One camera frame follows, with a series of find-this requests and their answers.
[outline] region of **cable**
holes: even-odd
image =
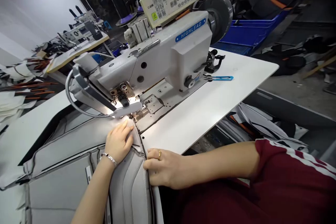
[[[89,52],[89,54],[90,54],[91,56],[92,56],[92,55],[95,55],[95,54],[98,54],[98,55],[102,55],[102,56],[105,56],[105,57],[109,57],[109,58],[115,59],[114,56],[107,55],[107,54],[103,54],[103,53],[100,53],[100,52]]]
[[[107,118],[110,117],[109,115],[93,115],[90,113],[87,113],[83,110],[81,110],[79,107],[76,106],[76,104],[74,103],[74,101],[72,100],[71,96],[70,96],[70,91],[69,91],[69,83],[70,83],[70,79],[72,77],[72,70],[70,71],[70,73],[68,74],[68,76],[66,77],[66,81],[65,81],[65,94],[66,97],[68,98],[70,104],[78,111],[81,112],[84,115],[90,116],[90,117],[96,117],[96,118]]]

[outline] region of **maroon shirt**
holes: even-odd
[[[336,169],[267,139],[250,186],[222,179],[181,190],[171,223],[336,223]]]

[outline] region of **wooden table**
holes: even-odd
[[[104,44],[105,48],[112,55],[112,52],[105,44],[105,41],[109,39],[109,36],[104,32],[102,32],[102,35],[103,37],[99,40],[84,41],[80,43],[78,46],[76,46],[75,48],[72,48],[69,51],[61,54],[60,56],[54,58],[48,66],[47,74],[50,77],[54,78],[55,80],[64,84],[66,77],[62,73],[58,72],[58,70],[64,67],[69,62],[73,61],[76,57],[78,57],[82,53],[90,51],[100,44]]]

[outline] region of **blue plastic crate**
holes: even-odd
[[[245,46],[245,45],[236,45],[236,44],[229,44],[229,43],[215,43],[211,45],[211,47],[219,49],[219,50],[224,50],[224,51],[229,51],[231,53],[237,53],[241,55],[247,55],[253,47]]]
[[[220,42],[257,47],[287,14],[288,11],[283,11],[272,20],[233,20]]]

